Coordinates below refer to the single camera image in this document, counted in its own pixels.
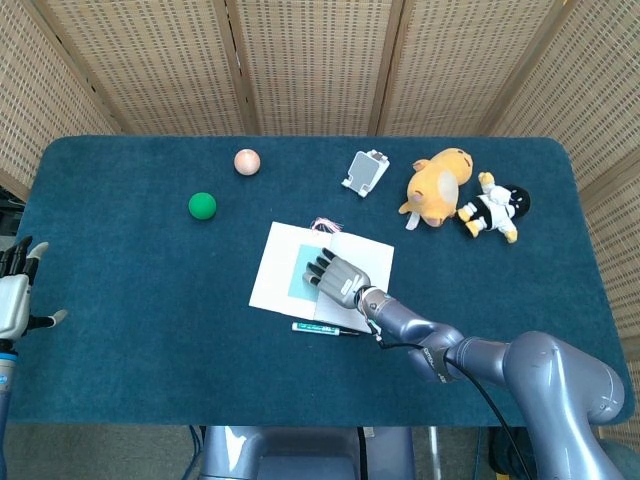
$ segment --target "black and white plush doll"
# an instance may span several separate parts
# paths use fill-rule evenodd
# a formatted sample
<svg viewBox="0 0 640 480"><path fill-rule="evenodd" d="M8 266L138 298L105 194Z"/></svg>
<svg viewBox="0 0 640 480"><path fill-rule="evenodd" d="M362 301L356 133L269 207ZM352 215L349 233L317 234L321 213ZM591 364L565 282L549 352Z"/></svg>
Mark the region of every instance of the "black and white plush doll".
<svg viewBox="0 0 640 480"><path fill-rule="evenodd" d="M515 185L496 185L493 175L481 172L478 175L482 195L458 209L457 214L473 235L482 230L498 230L507 242L518 240L518 230L513 219L522 217L529 211L531 198L529 192Z"/></svg>

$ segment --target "orange teddy bear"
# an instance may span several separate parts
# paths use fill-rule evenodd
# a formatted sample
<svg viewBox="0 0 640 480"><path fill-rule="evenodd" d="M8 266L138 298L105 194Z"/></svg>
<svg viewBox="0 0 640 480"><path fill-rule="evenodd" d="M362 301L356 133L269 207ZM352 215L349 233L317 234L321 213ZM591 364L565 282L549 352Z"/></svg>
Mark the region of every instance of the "orange teddy bear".
<svg viewBox="0 0 640 480"><path fill-rule="evenodd" d="M431 227L439 227L456 213L459 186L471 178L471 155L459 148L447 148L431 160L418 160L413 168L416 173L407 187L407 201L398 212L411 212L407 230L415 229L420 218Z"/></svg>

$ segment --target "stuffed toy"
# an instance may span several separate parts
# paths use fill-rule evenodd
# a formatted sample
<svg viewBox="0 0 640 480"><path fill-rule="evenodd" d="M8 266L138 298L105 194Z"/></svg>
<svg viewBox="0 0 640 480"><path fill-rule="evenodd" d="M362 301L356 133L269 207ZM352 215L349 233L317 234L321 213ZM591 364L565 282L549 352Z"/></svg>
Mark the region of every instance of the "stuffed toy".
<svg viewBox="0 0 640 480"><path fill-rule="evenodd" d="M529 193L515 185L496 185L493 175L481 172L478 175L482 195L458 210L462 220L476 238L482 230L498 230L509 243L518 240L518 230L512 220L524 216L531 206Z"/></svg>
<svg viewBox="0 0 640 480"><path fill-rule="evenodd" d="M456 213L458 187L471 178L471 155L459 148L447 148L431 160L418 160L413 169L416 173L407 187L407 202L398 212L411 212L407 230L415 229L420 218L431 227L439 227Z"/></svg>

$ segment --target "woven room divider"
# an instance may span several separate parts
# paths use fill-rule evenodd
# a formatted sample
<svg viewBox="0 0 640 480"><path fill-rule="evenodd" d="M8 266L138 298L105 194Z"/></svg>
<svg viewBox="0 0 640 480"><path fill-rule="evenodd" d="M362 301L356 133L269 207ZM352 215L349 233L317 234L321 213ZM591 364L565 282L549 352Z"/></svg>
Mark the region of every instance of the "woven room divider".
<svg viewBox="0 0 640 480"><path fill-rule="evenodd" d="M640 391L640 0L8 0L0 181L83 132L550 136ZM603 436L640 451L640 416Z"/></svg>

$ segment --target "humanoid robot hand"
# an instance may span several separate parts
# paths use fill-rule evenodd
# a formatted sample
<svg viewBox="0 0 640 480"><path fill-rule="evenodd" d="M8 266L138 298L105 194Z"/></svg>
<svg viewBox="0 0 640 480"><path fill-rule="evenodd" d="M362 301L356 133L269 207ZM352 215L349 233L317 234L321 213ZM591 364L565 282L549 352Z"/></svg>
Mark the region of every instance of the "humanoid robot hand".
<svg viewBox="0 0 640 480"><path fill-rule="evenodd" d="M13 342L28 330L54 327L67 315L66 310L48 317L30 315L31 286L40 258L49 247L48 243L40 243L27 254L32 240L32 237L25 237L17 245L0 252L0 342L5 348L11 348Z"/></svg>
<svg viewBox="0 0 640 480"><path fill-rule="evenodd" d="M369 276L326 248L322 254L315 263L307 263L304 280L344 308L356 308L358 291L371 284Z"/></svg>

